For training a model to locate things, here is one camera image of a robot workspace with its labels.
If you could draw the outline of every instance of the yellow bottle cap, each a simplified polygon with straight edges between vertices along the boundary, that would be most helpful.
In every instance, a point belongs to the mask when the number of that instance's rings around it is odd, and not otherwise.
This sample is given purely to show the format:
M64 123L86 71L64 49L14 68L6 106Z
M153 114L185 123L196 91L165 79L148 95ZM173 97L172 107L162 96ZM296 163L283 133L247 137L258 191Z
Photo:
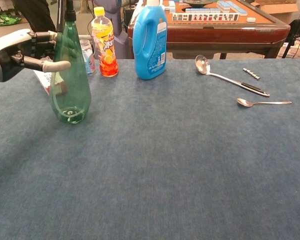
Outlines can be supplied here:
M103 16L105 15L105 9L102 6L96 6L94 9L94 15Z

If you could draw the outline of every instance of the orange juice bottle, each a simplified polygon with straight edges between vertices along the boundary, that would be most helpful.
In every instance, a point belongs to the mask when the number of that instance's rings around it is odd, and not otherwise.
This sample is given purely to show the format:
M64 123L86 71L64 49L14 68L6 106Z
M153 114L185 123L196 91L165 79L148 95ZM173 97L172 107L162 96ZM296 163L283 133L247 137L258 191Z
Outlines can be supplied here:
M105 9L94 8L96 18L92 21L92 36L99 57L100 73L105 77L118 74L119 68L114 46L114 28L112 22L105 17Z

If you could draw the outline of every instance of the metal spoon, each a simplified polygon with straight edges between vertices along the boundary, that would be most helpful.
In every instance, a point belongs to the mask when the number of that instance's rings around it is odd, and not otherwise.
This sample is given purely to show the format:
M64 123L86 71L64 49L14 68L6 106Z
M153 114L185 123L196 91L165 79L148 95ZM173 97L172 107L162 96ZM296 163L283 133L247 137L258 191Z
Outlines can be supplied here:
M255 104L292 104L292 101L258 101L258 102L250 102L247 100L244 100L242 98L237 98L236 101L247 107L247 108L251 108L253 105Z
M256 86L250 85L250 84L245 83L245 82L235 81L235 80L229 79L225 76L221 76L219 74L215 74L215 73L210 72L210 63L209 63L208 59L205 56L202 56L202 55L196 56L195 66L196 66L196 69L203 75L215 76L217 78L226 80L226 81L228 81L228 82L230 82L234 85L237 85L237 86L239 86L243 89L246 89L250 92L253 92L255 94L259 94L259 95L264 96L264 97L269 97L270 96L269 93L261 90L260 88L258 88Z

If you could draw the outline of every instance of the white basket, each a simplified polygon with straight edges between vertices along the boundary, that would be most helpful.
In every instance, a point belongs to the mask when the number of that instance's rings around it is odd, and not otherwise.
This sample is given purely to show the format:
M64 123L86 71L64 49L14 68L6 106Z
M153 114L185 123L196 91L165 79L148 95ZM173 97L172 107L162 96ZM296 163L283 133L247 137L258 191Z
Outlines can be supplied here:
M295 59L300 59L300 46L299 46L300 42L299 41L295 41L294 43L294 46L291 46L286 57L287 58L295 58ZM286 51L287 49L287 46L288 46L288 43L285 42L283 44L283 46L281 47L279 53L278 53L278 56L279 57L282 57L284 52Z

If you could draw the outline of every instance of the white bottle cap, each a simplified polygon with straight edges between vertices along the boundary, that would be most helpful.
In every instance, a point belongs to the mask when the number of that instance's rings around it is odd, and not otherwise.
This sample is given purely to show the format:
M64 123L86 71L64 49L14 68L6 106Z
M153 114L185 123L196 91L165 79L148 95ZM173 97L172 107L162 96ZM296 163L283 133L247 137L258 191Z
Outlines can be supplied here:
M156 7L159 6L159 0L146 0L146 5L150 7Z

